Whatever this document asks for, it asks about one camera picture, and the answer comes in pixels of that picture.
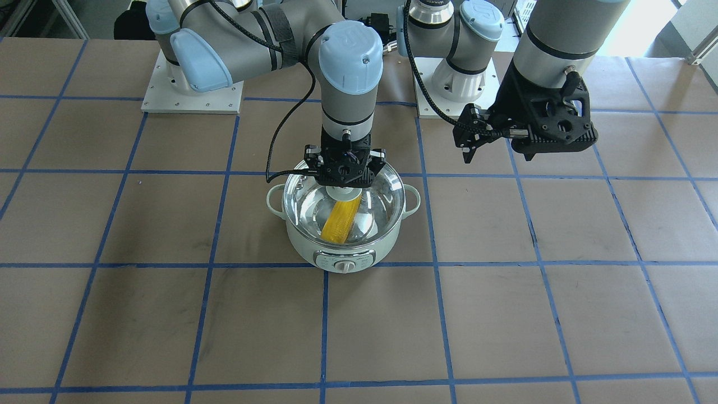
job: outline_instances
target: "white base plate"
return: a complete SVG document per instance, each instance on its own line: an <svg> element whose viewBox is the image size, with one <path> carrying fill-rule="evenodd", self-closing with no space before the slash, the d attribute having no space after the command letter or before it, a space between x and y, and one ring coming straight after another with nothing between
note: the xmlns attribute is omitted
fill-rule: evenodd
<svg viewBox="0 0 718 404"><path fill-rule="evenodd" d="M463 111L464 106L468 103L453 102L442 97L438 92L433 89L430 85L434 70L437 69L439 62L442 61L440 58L416 58L416 67L419 69L421 79L424 81L426 89L429 91L434 103L448 116L452 118L458 118ZM489 65L486 66L485 84L481 96L475 99L474 104L479 106L479 109L487 109L490 107L494 100L496 100L496 94L498 93L498 78L496 77L496 68L493 64L493 59L489 61ZM419 118L435 118L439 116L429 106L429 102L424 98L424 94L419 89L419 83L414 79L414 89L416 90L417 109L419 110Z"/></svg>
<svg viewBox="0 0 718 404"><path fill-rule="evenodd" d="M185 94L171 82L167 61L159 52L144 94L142 111L155 114L238 114L244 82L207 93Z"/></svg>

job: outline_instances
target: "glass lid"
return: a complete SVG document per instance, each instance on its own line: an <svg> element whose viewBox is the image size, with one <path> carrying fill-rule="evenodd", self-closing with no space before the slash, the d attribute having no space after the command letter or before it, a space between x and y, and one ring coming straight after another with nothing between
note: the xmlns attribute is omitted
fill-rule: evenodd
<svg viewBox="0 0 718 404"><path fill-rule="evenodd" d="M297 169L307 168L301 162ZM361 190L361 201L347 240L337 244L322 239L322 230L337 201L328 187L313 177L290 175L284 189L284 211L287 219L305 237L333 249L355 249L382 239L404 212L404 184L389 164L376 176L371 187Z"/></svg>

